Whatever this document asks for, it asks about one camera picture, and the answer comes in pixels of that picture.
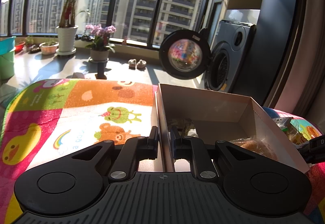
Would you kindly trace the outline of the brown cardboard box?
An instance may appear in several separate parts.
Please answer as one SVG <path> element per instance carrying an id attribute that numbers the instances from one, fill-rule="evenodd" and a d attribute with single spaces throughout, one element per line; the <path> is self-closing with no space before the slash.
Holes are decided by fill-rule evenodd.
<path id="1" fill-rule="evenodd" d="M 167 119 L 191 119 L 205 143 L 256 137 L 264 140 L 278 161 L 306 173 L 308 164 L 292 142 L 251 98 L 205 89 L 160 84 L 156 91 L 163 168 L 173 172 Z"/>

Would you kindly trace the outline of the bun snack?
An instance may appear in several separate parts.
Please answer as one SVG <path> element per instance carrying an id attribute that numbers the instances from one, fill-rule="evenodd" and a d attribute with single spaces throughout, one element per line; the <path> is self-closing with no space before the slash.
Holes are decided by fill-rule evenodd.
<path id="1" fill-rule="evenodd" d="M 253 151 L 254 153 L 257 153 L 264 157 L 270 158 L 272 160 L 278 160 L 275 152 L 267 143 L 263 142 L 262 140 L 249 137 L 232 140 L 231 143 L 240 146 L 241 148 L 244 148 L 246 150 Z"/>

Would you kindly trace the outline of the snack packets beside box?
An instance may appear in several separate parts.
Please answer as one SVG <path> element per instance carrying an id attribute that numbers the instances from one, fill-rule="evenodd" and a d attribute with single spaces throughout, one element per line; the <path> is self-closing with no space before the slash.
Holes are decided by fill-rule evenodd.
<path id="1" fill-rule="evenodd" d="M 304 144 L 322 135 L 314 125 L 302 118 L 276 117 L 273 121 L 295 145 Z"/>

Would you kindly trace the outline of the black plant stand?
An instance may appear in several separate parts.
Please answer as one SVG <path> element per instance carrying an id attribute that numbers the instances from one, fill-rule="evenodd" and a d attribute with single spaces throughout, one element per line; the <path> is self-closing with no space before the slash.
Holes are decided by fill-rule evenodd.
<path id="1" fill-rule="evenodd" d="M 107 77 L 105 76 L 106 63 L 107 63 L 106 61 L 97 63 L 97 74 L 95 75 L 96 79 L 98 80 L 107 79 Z"/>

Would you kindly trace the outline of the right white slipper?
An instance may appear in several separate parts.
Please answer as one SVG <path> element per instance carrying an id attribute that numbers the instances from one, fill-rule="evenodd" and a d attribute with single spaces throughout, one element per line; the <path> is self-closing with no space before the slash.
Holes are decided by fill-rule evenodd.
<path id="1" fill-rule="evenodd" d="M 146 68 L 146 61 L 145 61 L 145 60 L 139 60 L 139 61 L 137 62 L 136 68 L 137 68 L 138 70 L 143 70 L 143 69 L 145 69 L 145 68 Z"/>

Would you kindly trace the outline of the white slipper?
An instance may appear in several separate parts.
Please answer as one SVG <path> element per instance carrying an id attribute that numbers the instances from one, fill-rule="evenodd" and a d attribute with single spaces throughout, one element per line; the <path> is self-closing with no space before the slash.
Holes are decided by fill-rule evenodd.
<path id="1" fill-rule="evenodd" d="M 145 61 L 145 60 L 139 60 L 139 61 L 137 62 L 136 68 L 137 68 L 138 70 L 143 70 L 143 69 L 145 69 L 145 68 L 146 68 L 146 61 Z"/>
<path id="2" fill-rule="evenodd" d="M 137 67 L 137 60 L 136 59 L 130 59 L 128 61 L 128 65 L 130 69 L 136 69 Z"/>

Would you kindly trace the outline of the left white slipper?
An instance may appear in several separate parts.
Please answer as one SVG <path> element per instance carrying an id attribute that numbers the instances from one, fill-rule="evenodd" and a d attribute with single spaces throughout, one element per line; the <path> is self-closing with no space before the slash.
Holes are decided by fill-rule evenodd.
<path id="1" fill-rule="evenodd" d="M 130 69 L 136 69 L 137 67 L 137 60 L 136 59 L 130 59 L 128 61 L 128 65 Z"/>

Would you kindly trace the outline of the round black washer door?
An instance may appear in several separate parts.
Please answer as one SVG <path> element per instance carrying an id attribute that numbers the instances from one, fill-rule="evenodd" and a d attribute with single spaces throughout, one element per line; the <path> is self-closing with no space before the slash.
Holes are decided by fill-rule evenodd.
<path id="1" fill-rule="evenodd" d="M 159 60 L 170 76 L 190 80 L 208 69 L 212 56 L 210 46 L 202 34 L 182 29 L 171 33 L 162 41 Z"/>

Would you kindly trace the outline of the colourful cartoon play mat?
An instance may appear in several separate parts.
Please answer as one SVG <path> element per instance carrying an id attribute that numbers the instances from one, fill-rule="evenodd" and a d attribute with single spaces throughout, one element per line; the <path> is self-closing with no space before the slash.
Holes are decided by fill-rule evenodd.
<path id="1" fill-rule="evenodd" d="M 159 85 L 36 82 L 7 107 L 1 135 L 1 223 L 324 223 L 324 162 L 301 172 L 231 143 L 204 142 L 216 169 L 198 180 L 185 159 L 163 168 Z M 109 180 L 129 138 L 157 126 L 158 157 Z M 199 138 L 191 119 L 167 119 Z"/>

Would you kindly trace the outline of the pink orchid in pot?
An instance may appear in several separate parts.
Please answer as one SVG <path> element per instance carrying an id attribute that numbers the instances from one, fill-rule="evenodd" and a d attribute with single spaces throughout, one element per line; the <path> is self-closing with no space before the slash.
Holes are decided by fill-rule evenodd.
<path id="1" fill-rule="evenodd" d="M 86 25 L 86 36 L 91 39 L 91 43 L 87 45 L 90 49 L 90 59 L 93 62 L 106 62 L 110 52 L 115 53 L 114 45 L 110 43 L 110 35 L 116 32 L 113 25 L 102 27 L 98 25 Z"/>

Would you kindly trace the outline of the grey washing machine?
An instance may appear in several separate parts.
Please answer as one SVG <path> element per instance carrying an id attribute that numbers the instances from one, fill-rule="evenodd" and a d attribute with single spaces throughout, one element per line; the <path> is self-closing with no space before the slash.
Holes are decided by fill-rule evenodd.
<path id="1" fill-rule="evenodd" d="M 204 88 L 230 93 L 256 33 L 253 23 L 221 20 L 204 72 Z"/>

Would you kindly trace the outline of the shallow beige plant bowl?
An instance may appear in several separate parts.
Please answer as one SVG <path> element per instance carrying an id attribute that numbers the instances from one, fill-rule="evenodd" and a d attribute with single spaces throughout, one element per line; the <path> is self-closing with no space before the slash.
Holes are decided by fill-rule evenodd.
<path id="1" fill-rule="evenodd" d="M 39 45 L 42 55 L 52 55 L 56 53 L 59 43 L 55 41 L 44 42 Z"/>

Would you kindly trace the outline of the red plastic basin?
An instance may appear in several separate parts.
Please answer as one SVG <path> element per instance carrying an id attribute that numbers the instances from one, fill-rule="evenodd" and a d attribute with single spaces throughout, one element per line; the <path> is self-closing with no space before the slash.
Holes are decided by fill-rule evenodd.
<path id="1" fill-rule="evenodd" d="M 15 53 L 19 53 L 23 50 L 25 46 L 25 42 L 19 42 L 18 44 L 15 45 Z"/>

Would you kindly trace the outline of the green plastic bucket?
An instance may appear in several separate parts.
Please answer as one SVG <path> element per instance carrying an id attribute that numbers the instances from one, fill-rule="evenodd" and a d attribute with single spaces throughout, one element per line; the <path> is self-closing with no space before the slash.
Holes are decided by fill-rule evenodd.
<path id="1" fill-rule="evenodd" d="M 8 80 L 14 76 L 15 49 L 0 56 L 1 80 Z"/>

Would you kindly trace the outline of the teal plastic basin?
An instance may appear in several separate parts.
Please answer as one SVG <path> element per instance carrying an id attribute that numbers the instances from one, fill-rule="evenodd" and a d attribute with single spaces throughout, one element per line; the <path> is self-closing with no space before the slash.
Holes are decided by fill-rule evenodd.
<path id="1" fill-rule="evenodd" d="M 15 37 L 9 37 L 0 41 L 0 55 L 15 50 Z"/>

